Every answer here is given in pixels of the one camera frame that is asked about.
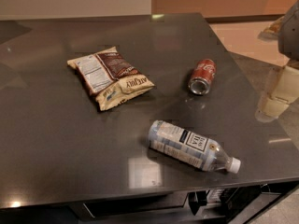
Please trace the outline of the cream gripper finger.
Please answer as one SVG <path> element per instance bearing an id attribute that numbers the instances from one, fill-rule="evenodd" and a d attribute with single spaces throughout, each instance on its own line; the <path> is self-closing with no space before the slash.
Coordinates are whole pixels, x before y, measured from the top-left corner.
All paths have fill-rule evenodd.
<path id="1" fill-rule="evenodd" d="M 290 66 L 272 68 L 261 93 L 255 117 L 260 122 L 271 122 L 298 98 L 299 70 Z"/>

